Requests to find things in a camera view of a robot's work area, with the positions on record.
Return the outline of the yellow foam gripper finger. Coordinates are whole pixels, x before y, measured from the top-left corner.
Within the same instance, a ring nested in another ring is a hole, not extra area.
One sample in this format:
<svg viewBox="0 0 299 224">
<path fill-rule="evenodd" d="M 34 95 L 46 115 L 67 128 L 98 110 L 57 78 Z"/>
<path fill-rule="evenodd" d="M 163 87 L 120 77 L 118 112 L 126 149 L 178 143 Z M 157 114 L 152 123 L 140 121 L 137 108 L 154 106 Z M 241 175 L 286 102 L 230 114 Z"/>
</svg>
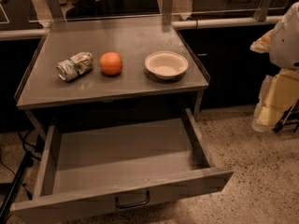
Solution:
<svg viewBox="0 0 299 224">
<path fill-rule="evenodd" d="M 299 99 L 299 72 L 281 69 L 275 76 L 267 75 L 262 82 L 259 103 L 256 105 L 251 126 L 264 133 L 272 130 Z"/>
</svg>

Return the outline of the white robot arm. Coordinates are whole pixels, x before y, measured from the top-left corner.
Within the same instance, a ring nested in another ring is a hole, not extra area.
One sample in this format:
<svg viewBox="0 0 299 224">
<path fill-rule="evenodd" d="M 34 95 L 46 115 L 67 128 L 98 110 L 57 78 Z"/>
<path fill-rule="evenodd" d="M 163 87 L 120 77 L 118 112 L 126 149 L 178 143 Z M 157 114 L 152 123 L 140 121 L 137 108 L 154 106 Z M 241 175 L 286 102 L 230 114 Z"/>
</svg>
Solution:
<svg viewBox="0 0 299 224">
<path fill-rule="evenodd" d="M 250 46 L 268 53 L 270 63 L 280 68 L 262 82 L 252 128 L 267 132 L 275 128 L 284 113 L 299 99 L 299 3 L 294 3 L 276 26 Z"/>
</svg>

